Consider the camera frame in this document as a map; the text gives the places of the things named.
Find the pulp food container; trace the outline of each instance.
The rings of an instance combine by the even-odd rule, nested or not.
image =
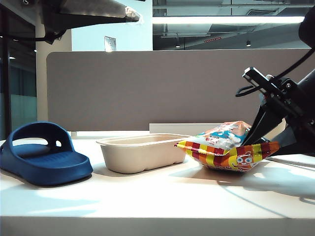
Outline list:
[[[149,134],[101,139],[97,143],[101,145],[108,169],[133,174],[183,162],[185,152],[174,145],[188,137],[180,134]]]

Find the colorful chip bag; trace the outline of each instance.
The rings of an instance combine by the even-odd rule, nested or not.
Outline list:
[[[225,122],[175,146],[208,168],[246,172],[280,148],[278,142],[241,146],[250,127],[243,121]]]

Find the fluorescent light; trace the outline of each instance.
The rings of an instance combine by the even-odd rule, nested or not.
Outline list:
[[[167,16],[153,17],[153,24],[297,24],[304,16]]]

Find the window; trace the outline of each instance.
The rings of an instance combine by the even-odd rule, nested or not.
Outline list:
[[[1,32],[35,37],[35,26],[0,5]],[[0,38],[0,139],[37,120],[35,42]]]

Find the black wire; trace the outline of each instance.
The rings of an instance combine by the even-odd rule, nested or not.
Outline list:
[[[277,75],[276,77],[270,79],[270,82],[276,81],[276,80],[282,78],[283,76],[285,76],[286,74],[290,73],[292,70],[297,68],[300,64],[305,62],[306,59],[308,59],[314,52],[315,52],[315,48],[310,49],[301,59],[299,59],[295,64],[290,66],[287,70],[285,70],[281,74]]]
[[[253,92],[255,92],[255,91],[259,90],[259,89],[261,89],[261,86],[260,86],[260,85],[257,86],[257,87],[254,87],[253,85],[249,85],[249,86],[240,88],[240,89],[236,92],[235,96],[236,96],[236,97],[243,97],[243,96],[248,95],[248,94],[251,94],[251,93],[253,93]]]
[[[4,32],[0,32],[0,36],[3,37],[7,37],[7,38],[11,38],[11,39],[15,39],[15,40],[19,40],[19,41],[32,41],[32,42],[42,42],[42,41],[53,41],[57,38],[60,38],[61,36],[64,35],[66,30],[63,30],[57,34],[50,34],[50,35],[45,35],[44,37],[38,37],[38,38],[32,38],[32,37],[20,37],[20,36],[16,36],[16,35],[11,35],[11,34],[7,34]]]
[[[292,70],[294,70],[295,68],[297,68],[300,64],[302,64],[303,62],[305,62],[313,53],[315,52],[315,48],[310,49],[302,58],[300,58],[295,64],[293,64],[292,66],[290,66],[287,70],[285,70],[284,72],[280,73],[279,75],[277,75],[274,78],[271,78],[269,80],[269,82],[275,82],[277,80],[279,80],[280,78],[282,78],[283,76],[287,75],[288,73],[290,73]],[[246,86],[243,88],[240,88],[237,92],[236,92],[236,97],[243,97],[245,95],[251,94],[253,92],[256,92],[257,90],[260,90],[261,86],[257,86],[254,87],[253,85],[250,86]]]

